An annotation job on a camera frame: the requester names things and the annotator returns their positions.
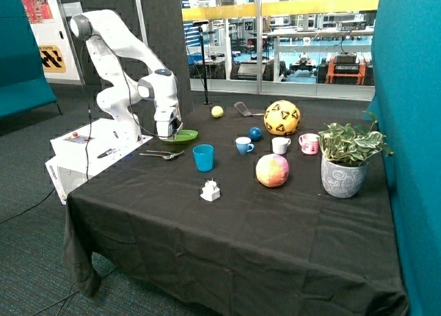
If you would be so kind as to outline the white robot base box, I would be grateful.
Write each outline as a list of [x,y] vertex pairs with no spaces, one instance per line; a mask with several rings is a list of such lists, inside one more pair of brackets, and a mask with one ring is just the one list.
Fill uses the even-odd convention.
[[62,204],[70,192],[151,139],[125,139],[113,120],[100,118],[50,141],[55,156],[45,163]]

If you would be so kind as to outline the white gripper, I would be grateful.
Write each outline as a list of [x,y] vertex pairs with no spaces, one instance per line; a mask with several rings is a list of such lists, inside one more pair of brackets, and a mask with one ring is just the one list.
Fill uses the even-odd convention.
[[178,105],[157,106],[154,113],[157,136],[160,139],[175,139],[183,128]]

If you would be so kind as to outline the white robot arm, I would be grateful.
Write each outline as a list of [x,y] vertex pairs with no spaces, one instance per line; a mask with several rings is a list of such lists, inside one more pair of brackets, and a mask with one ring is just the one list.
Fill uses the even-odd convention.
[[[139,120],[129,107],[144,99],[154,103],[156,135],[174,140],[183,128],[174,73],[112,10],[76,14],[70,20],[70,29],[76,38],[85,41],[98,75],[112,84],[99,92],[96,100],[114,119],[118,136],[126,140],[141,137]],[[141,61],[150,73],[135,81],[125,73],[120,58]]]

